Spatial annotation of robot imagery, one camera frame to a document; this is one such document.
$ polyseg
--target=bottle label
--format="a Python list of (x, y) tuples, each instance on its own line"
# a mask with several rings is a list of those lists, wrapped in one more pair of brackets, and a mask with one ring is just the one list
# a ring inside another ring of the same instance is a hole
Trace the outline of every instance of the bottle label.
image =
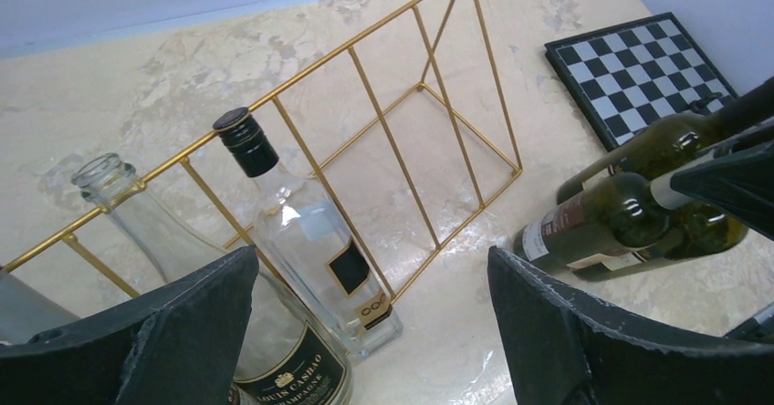
[(596, 186), (597, 183), (614, 175), (616, 172), (623, 171), (623, 166), (621, 165), (622, 162), (624, 161), (619, 161), (618, 163), (614, 163), (613, 165), (608, 165), (607, 168), (592, 175), (588, 180), (586, 180), (581, 184), (581, 188), (583, 188), (584, 191), (588, 191), (589, 189)]
[(615, 271), (626, 268), (627, 266), (638, 265), (642, 262), (643, 261), (637, 259), (634, 254), (627, 254), (626, 256), (610, 257), (602, 261), (602, 264), (605, 265), (608, 270)]
[(279, 365), (258, 378), (235, 382), (264, 405), (328, 405), (346, 377), (344, 364), (306, 324), (296, 347)]
[(371, 268), (354, 240), (328, 262), (328, 270), (344, 294), (349, 297), (361, 288), (371, 276)]
[(640, 262), (647, 262), (651, 259), (657, 259), (659, 257), (664, 257), (664, 252), (661, 251), (658, 247), (655, 245), (651, 245), (648, 248), (645, 248), (643, 250), (638, 250), (636, 252), (632, 253)]
[[(371, 278), (368, 261), (351, 238), (347, 246), (328, 262), (328, 271), (346, 297), (352, 296)], [(365, 330), (375, 327), (391, 313), (392, 300), (381, 288), (374, 297), (355, 308)]]
[(583, 193), (579, 193), (524, 228), (521, 246), (527, 260), (534, 261), (547, 255), (546, 242), (552, 236), (583, 222), (582, 199)]
[(582, 268), (586, 268), (587, 266), (592, 266), (600, 262), (604, 262), (607, 259), (610, 259), (610, 257), (607, 255), (594, 254), (589, 257), (584, 257), (581, 260), (570, 262), (569, 264), (567, 264), (567, 267), (572, 270), (580, 270)]

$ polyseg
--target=wine bottle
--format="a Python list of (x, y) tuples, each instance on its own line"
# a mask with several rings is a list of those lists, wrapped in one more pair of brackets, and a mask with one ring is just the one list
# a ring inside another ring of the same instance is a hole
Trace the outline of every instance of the wine bottle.
[(304, 303), (359, 358), (399, 337), (392, 300), (322, 183), (288, 173), (247, 108), (213, 128), (258, 187), (259, 246)]
[[(721, 141), (698, 155), (719, 158), (774, 140), (774, 124), (767, 123)], [(648, 249), (622, 257), (603, 257), (591, 260), (591, 265), (576, 267), (575, 275), (584, 280), (601, 281), (640, 273), (674, 264), (675, 261), (697, 259), (709, 254), (725, 252), (737, 245), (749, 229), (738, 219), (703, 202), (690, 202), (670, 212), (672, 228)]]
[(637, 172), (652, 180), (693, 160), (703, 148), (772, 115), (774, 78), (708, 116), (687, 111), (659, 119), (564, 182), (557, 191), (557, 203), (616, 172)]
[(608, 177), (523, 228), (514, 253), (553, 273), (655, 244), (669, 233), (670, 211), (693, 201), (671, 189), (672, 176), (715, 157), (710, 152), (652, 181), (635, 172)]
[[(141, 248), (165, 282), (226, 253), (164, 205), (117, 154), (87, 163), (72, 182)], [(338, 341), (264, 267), (259, 268), (252, 298), (234, 375), (239, 388), (260, 404), (348, 403), (351, 368)]]
[(75, 314), (0, 269), (0, 342), (24, 344), (39, 332), (74, 321)]

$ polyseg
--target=beige marble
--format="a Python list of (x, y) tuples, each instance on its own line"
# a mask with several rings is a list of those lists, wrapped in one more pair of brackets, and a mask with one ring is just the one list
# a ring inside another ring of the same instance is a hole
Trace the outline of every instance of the beige marble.
[[(223, 111), (248, 104), (408, 0), (329, 0), (146, 36), (0, 61), (0, 182), (3, 262), (89, 207), (69, 175), (116, 151), (147, 171), (203, 135)], [(431, 33), (446, 0), (421, 9)], [(482, 0), (515, 125), (524, 173), (460, 233), (397, 304), (403, 337), (356, 368), (356, 404), (513, 404), (489, 302), (486, 249), (541, 216), (556, 187), (602, 155), (591, 128), (543, 57), (547, 41), (647, 16), (639, 0)], [(455, 107), (506, 151), (477, 21), (459, 0), (438, 60)], [(416, 81), (426, 55), (411, 13), (366, 38), (358, 51), (385, 106)], [(318, 157), (368, 119), (371, 104), (345, 54), (282, 96)], [(414, 95), (390, 116), (398, 146), (440, 236), (476, 207), (445, 111)], [(308, 165), (272, 109), (257, 116), (283, 160)], [(465, 134), (484, 195), (506, 166)], [(217, 142), (192, 155), (237, 218), (251, 218), (252, 185)], [(327, 169), (389, 280), (401, 285), (432, 248), (392, 151), (375, 130)], [(152, 183), (194, 227), (231, 234), (213, 206), (175, 168)], [(106, 218), (78, 231), (82, 242), (141, 290), (158, 277)], [(66, 246), (18, 271), (85, 316), (124, 299)], [(638, 314), (722, 334), (771, 301), (771, 244), (751, 234), (727, 254), (604, 284), (563, 278)]]

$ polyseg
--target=wire bottle holder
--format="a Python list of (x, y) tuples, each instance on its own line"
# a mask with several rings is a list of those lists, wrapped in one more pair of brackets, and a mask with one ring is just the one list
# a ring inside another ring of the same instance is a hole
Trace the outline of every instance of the wire bottle holder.
[[(459, 112), (457, 112), (453, 107), (449, 100), (449, 94), (447, 93), (446, 86), (444, 84), (441, 71), (438, 67), (438, 63), (435, 58), (435, 50), (438, 47), (438, 44), (441, 40), (441, 36), (445, 30), (446, 23), (449, 20), (449, 16), (451, 14), (452, 8), (455, 5), (456, 0), (449, 0), (448, 7), (445, 9), (445, 13), (443, 16), (443, 19), (441, 20), (441, 24), (438, 27), (438, 32), (435, 35), (435, 38), (431, 41), (427, 29), (425, 27), (422, 14), (420, 13), (419, 4), (422, 3), (424, 0), (411, 0), (407, 4), (401, 6), (400, 8), (396, 9), (386, 17), (384, 17), (379, 22), (373, 24), (372, 26), (369, 26), (365, 30), (361, 31), (357, 36), (351, 38), (350, 40), (344, 42), (339, 47), (336, 47), (332, 51), (330, 51), (327, 55), (321, 57), (317, 61), (315, 61), (313, 64), (308, 66), (307, 68), (303, 69), (302, 71), (298, 72), (297, 75), (294, 77), (288, 79), (284, 83), (280, 84), (273, 90), (271, 90), (269, 93), (267, 93), (264, 97), (257, 100), (253, 104), (249, 106), (249, 110), (251, 112), (256, 111), (260, 109), (261, 107), (265, 106), (268, 103), (272, 103), (274, 107), (277, 109), (279, 115), (282, 117), (282, 120), (286, 123), (288, 126), (291, 134), (295, 138), (295, 140), (298, 143), (298, 146), (303, 151), (304, 155), (306, 156), (307, 160), (309, 161), (309, 164), (312, 167), (312, 170), (314, 171), (314, 174), (322, 181), (325, 189), (328, 191), (328, 194), (332, 198), (333, 202), (336, 203), (336, 205), (340, 208), (341, 214), (344, 217), (344, 220), (346, 223), (350, 226), (352, 233), (354, 234), (355, 239), (357, 240), (358, 244), (362, 247), (362, 251), (365, 253), (367, 259), (371, 263), (371, 266), (378, 274), (379, 278), (384, 282), (384, 284), (387, 286), (387, 289), (389, 290), (390, 294), (393, 297), (393, 300), (398, 300), (403, 293), (408, 289), (408, 287), (413, 284), (416, 279), (420, 276), (420, 274), (427, 268), (427, 266), (435, 259), (438, 254), (441, 253), (441, 251), (451, 242), (460, 232), (463, 231), (481, 212), (483, 212), (486, 207), (492, 203), (521, 173), (522, 173), (522, 164), (521, 159), (518, 154), (518, 147), (516, 144), (516, 137), (513, 132), (513, 128), (511, 126), (510, 117), (508, 116), (507, 112), (507, 106), (505, 101), (505, 96), (503, 94), (503, 89), (500, 84), (500, 78), (497, 74), (497, 65), (494, 60), (494, 56), (492, 53), (492, 46), (489, 41), (489, 36), (486, 31), (486, 23), (484, 21), (484, 16), (481, 10), (481, 3), (479, 0), (473, 0), (475, 10), (476, 10), (476, 16), (478, 18), (478, 24), (481, 29), (481, 35), (484, 40), (484, 45), (486, 48), (486, 54), (489, 59), (489, 64), (492, 69), (492, 77), (495, 82), (495, 87), (497, 89), (497, 95), (499, 97), (499, 104), (502, 108), (502, 114), (505, 119), (505, 124), (507, 127), (507, 134), (510, 139), (510, 143), (513, 147), (513, 160), (508, 157), (503, 151), (501, 151), (497, 146), (495, 146), (492, 141), (490, 141), (487, 137), (485, 137), (481, 131), (479, 131), (474, 125), (467, 119), (465, 119)], [(419, 28), (420, 35), (422, 37), (422, 41), (424, 44), (424, 48), (427, 53), (427, 60), (424, 64), (424, 70), (422, 72), (422, 76), (420, 77), (419, 81), (412, 86), (410, 86), (398, 99), (396, 99), (393, 103), (391, 103), (388, 107), (383, 108), (381, 107), (379, 101), (376, 98), (376, 95), (374, 93), (374, 90), (371, 86), (371, 83), (369, 81), (368, 75), (365, 72), (365, 69), (363, 68), (363, 65), (361, 63), (361, 59), (358, 56), (358, 53), (355, 50), (355, 46), (358, 45), (358, 43), (365, 38), (366, 36), (370, 35), (371, 33), (379, 30), (383, 26), (386, 26), (390, 22), (392, 22), (394, 19), (396, 19), (398, 16), (411, 11), (413, 13), (414, 19), (416, 20), (416, 24)], [(282, 101), (280, 101), (279, 96), (286, 91), (287, 89), (293, 87), (296, 83), (298, 83), (300, 80), (308, 76), (309, 74), (313, 73), (317, 69), (323, 67), (326, 63), (331, 61), (334, 57), (339, 56), (340, 54), (346, 52), (350, 55), (352, 64), (357, 70), (357, 74), (360, 77), (360, 80), (363, 85), (363, 89), (365, 90), (366, 94), (368, 95), (368, 98), (373, 105), (373, 109), (376, 113), (376, 118), (372, 119), (365, 127), (363, 127), (360, 131), (354, 134), (349, 140), (347, 140), (343, 145), (340, 146), (336, 151), (334, 151), (326, 160), (324, 161), (317, 161), (312, 154), (311, 150), (309, 149), (309, 146), (304, 141), (303, 137), (301, 136), (300, 132), (298, 131), (298, 128), (293, 123), (293, 120), (288, 115), (288, 111), (286, 110), (285, 106), (283, 105)], [(436, 92), (434, 89), (430, 87), (425, 81), (428, 76), (428, 73), (430, 71), (433, 71), (434, 76), (437, 81), (437, 85), (439, 90)], [(419, 193), (414, 185), (414, 181), (408, 172), (408, 169), (406, 168), (406, 163), (403, 159), (403, 156), (401, 152), (398, 149), (397, 144), (395, 143), (395, 139), (392, 135), (392, 131), (390, 129), (390, 126), (387, 123), (386, 116), (395, 110), (401, 103), (403, 103), (406, 99), (408, 99), (412, 94), (415, 93), (421, 93), (426, 92), (430, 95), (431, 99), (434, 99), (438, 103), (441, 104), (441, 106), (444, 107), (446, 112), (448, 113), (449, 120), (451, 121), (452, 128), (454, 130), (457, 143), (459, 144), (460, 151), (462, 152), (463, 159), (465, 161), (465, 168), (467, 170), (468, 175), (470, 176), (470, 181), (473, 184), (473, 189), (476, 194), (476, 200), (478, 202), (478, 207), (475, 211), (473, 211), (467, 218), (465, 218), (449, 235), (446, 236), (445, 239), (441, 240), (438, 238), (438, 235), (436, 233), (436, 230), (433, 227), (433, 223), (431, 222), (430, 217), (427, 214), (427, 211), (425, 209), (425, 206), (422, 203), (422, 199), (419, 196)], [(465, 126), (468, 130), (470, 130), (475, 136), (477, 136), (481, 142), (483, 142), (490, 150), (492, 150), (502, 161), (504, 161), (512, 170), (507, 180), (497, 189), (494, 193), (492, 193), (489, 197), (485, 197), (479, 188), (478, 181), (476, 179), (476, 175), (474, 174), (473, 165), (470, 161), (470, 157), (468, 155), (468, 151), (465, 147), (465, 143), (463, 142), (462, 134), (460, 131), (460, 125), (462, 124)], [(324, 169), (325, 167), (330, 164), (332, 161), (334, 161), (337, 157), (339, 157), (346, 149), (348, 149), (355, 141), (363, 137), (363, 135), (373, 128), (376, 124), (380, 124), (382, 126), (382, 129), (384, 130), (384, 133), (386, 134), (387, 140), (390, 143), (390, 146), (392, 147), (392, 151), (394, 153), (395, 158), (397, 159), (401, 171), (403, 172), (403, 176), (405, 177), (406, 182), (408, 183), (409, 189), (411, 190), (412, 196), (414, 201), (416, 202), (417, 207), (419, 208), (419, 212), (422, 215), (422, 218), (424, 220), (424, 224), (427, 227), (427, 230), (429, 231), (433, 243), (434, 243), (434, 250), (422, 261), (422, 263), (419, 265), (419, 267), (412, 273), (412, 275), (408, 278), (408, 280), (399, 288), (393, 288), (390, 282), (387, 280), (387, 278), (384, 275), (384, 272), (380, 268), (379, 264), (374, 260), (373, 255), (371, 254), (371, 250), (369, 249), (368, 245), (363, 241), (360, 232), (358, 231), (358, 228), (355, 226), (355, 224), (352, 222), (352, 219), (350, 218), (349, 214), (346, 212), (346, 209), (341, 204), (339, 197), (337, 194), (333, 191), (333, 189), (330, 186), (330, 183), (328, 179), (325, 176)], [(189, 146), (187, 146), (182, 151), (178, 152), (174, 156), (172, 156), (169, 160), (162, 163), (160, 166), (156, 167), (155, 169), (151, 170), (147, 174), (145, 174), (142, 177), (142, 181), (140, 184), (141, 188), (145, 188), (148, 182), (151, 182), (152, 180), (156, 179), (160, 175), (164, 174), (166, 171), (168, 171), (171, 167), (174, 165), (180, 165), (183, 167), (183, 169), (187, 172), (187, 174), (192, 178), (192, 180), (198, 185), (198, 187), (202, 190), (202, 192), (207, 196), (207, 198), (213, 203), (215, 208), (224, 216), (224, 218), (228, 221), (228, 223), (234, 228), (236, 235), (230, 239), (227, 243), (225, 243), (225, 247), (228, 248), (240, 239), (243, 240), (247, 244), (254, 244), (252, 238), (248, 234), (248, 231), (252, 228), (252, 224), (243, 227), (233, 216), (233, 214), (225, 207), (223, 202), (218, 198), (218, 196), (215, 194), (215, 192), (212, 190), (212, 188), (204, 181), (202, 176), (199, 174), (199, 172), (193, 167), (191, 164), (191, 160), (189, 159), (189, 156), (194, 153), (195, 151), (202, 148), (204, 145), (206, 145), (208, 142), (210, 142), (214, 137), (215, 133), (213, 131), (208, 132), (205, 134), (202, 138), (196, 140), (195, 142), (191, 143)], [(32, 260), (39, 254), (46, 251), (49, 247), (52, 245), (62, 242), (66, 244), (68, 247), (70, 247), (73, 251), (75, 251), (77, 254), (79, 254), (83, 259), (85, 259), (90, 265), (92, 265), (95, 269), (97, 269), (98, 272), (105, 275), (113, 284), (115, 284), (118, 288), (120, 288), (123, 292), (125, 292), (127, 295), (131, 297), (138, 296), (139, 293), (136, 289), (134, 289), (131, 285), (129, 285), (123, 278), (121, 278), (114, 270), (112, 270), (110, 267), (105, 265), (104, 262), (102, 262), (97, 256), (95, 256), (84, 244), (82, 244), (78, 237), (76, 236), (76, 231), (81, 228), (83, 225), (87, 224), (88, 222), (92, 221), (94, 218), (99, 216), (101, 213), (103, 213), (102, 209), (95, 208), (92, 209), (90, 212), (84, 214), (80, 218), (78, 218), (76, 221), (68, 224), (66, 227), (62, 228), (58, 232), (52, 234), (49, 236), (45, 241), (42, 243), (36, 245), (35, 247), (31, 248), (30, 250), (26, 251), (25, 253), (18, 256), (16, 259), (5, 265), (2, 270), (11, 273), (14, 270), (16, 270), (19, 266), (24, 265), (26, 262)], [(267, 258), (263, 255), (262, 252), (258, 251), (258, 254), (261, 256), (261, 259), (266, 264), (266, 266), (272, 270), (275, 274), (277, 273), (272, 264), (267, 260)]]

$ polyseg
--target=chessboard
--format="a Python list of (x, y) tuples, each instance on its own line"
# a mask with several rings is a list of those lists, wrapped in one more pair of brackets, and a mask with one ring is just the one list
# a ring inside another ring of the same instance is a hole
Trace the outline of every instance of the chessboard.
[(546, 58), (608, 151), (667, 115), (737, 97), (672, 13), (547, 43)]

